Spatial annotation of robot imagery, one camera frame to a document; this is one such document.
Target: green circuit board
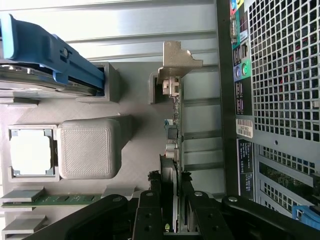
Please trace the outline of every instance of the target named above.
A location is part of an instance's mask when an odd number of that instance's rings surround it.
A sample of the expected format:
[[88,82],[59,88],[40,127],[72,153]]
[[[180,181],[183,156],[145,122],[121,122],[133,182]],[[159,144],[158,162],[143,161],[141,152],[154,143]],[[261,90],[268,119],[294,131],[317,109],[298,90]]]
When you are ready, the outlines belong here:
[[101,194],[41,195],[32,202],[4,202],[2,208],[86,206],[101,199]]

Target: barcode label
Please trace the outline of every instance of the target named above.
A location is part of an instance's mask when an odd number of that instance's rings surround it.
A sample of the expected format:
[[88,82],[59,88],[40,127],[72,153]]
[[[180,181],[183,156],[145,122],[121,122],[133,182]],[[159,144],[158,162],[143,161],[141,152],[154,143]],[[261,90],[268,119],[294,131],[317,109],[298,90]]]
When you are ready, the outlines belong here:
[[236,133],[245,136],[247,138],[252,138],[254,136],[254,129],[252,121],[246,119],[236,119]]

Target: screw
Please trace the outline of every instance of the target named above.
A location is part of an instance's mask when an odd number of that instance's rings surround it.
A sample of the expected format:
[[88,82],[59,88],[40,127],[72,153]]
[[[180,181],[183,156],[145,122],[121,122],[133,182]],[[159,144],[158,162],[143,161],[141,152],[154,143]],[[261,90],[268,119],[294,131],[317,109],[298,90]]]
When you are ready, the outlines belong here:
[[229,197],[228,200],[230,202],[238,202],[238,199],[236,197],[234,197],[234,196]]
[[200,197],[200,196],[202,196],[202,192],[196,191],[196,192],[194,193],[194,195],[196,195],[197,197]]
[[63,54],[68,57],[68,50],[66,48],[63,49]]
[[112,200],[113,202],[120,202],[121,201],[121,197],[116,197]]

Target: white label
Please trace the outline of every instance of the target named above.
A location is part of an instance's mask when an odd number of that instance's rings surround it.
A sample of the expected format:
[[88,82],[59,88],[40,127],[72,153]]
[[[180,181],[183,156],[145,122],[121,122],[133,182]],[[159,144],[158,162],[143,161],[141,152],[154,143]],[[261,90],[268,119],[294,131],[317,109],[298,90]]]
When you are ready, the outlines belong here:
[[254,129],[252,127],[252,121],[246,119],[236,119],[236,133],[245,136],[247,138],[253,138]]

